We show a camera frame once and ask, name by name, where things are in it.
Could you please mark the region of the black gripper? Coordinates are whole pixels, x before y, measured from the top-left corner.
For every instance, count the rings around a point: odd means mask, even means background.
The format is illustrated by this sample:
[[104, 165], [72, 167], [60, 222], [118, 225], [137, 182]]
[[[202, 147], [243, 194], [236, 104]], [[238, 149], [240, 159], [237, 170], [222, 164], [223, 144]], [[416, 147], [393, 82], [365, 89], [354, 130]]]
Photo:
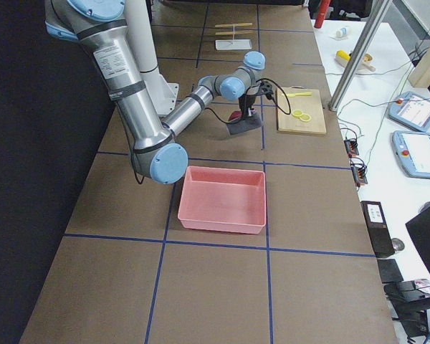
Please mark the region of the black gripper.
[[274, 90], [270, 82], [261, 80], [257, 86], [250, 87], [247, 92], [239, 98], [239, 109], [241, 120], [252, 119], [257, 111], [254, 103], [259, 96], [265, 96], [268, 100], [274, 100]]

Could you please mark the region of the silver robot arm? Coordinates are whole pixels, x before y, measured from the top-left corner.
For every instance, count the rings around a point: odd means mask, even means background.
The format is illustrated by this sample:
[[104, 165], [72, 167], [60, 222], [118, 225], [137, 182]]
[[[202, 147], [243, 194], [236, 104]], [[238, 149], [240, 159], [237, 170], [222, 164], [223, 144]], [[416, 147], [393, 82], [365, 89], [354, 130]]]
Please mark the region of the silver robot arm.
[[93, 59], [120, 113], [137, 179], [177, 182], [188, 165], [175, 141], [217, 97], [239, 103], [239, 117], [226, 123], [230, 134], [259, 128], [255, 99], [271, 97], [263, 77], [264, 55], [252, 51], [227, 75], [201, 78], [177, 101], [178, 85], [161, 75], [147, 4], [144, 1], [46, 1], [48, 33], [79, 44]]

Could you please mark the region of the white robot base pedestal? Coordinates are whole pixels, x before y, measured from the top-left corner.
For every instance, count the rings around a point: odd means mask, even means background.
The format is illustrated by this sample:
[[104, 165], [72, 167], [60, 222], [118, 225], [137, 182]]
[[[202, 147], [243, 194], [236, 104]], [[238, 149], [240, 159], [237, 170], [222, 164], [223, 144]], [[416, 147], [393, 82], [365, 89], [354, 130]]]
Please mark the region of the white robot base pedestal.
[[146, 1], [126, 1], [123, 14], [128, 24], [127, 41], [140, 76], [158, 116], [163, 118], [176, 106], [179, 84], [167, 82], [159, 70]]

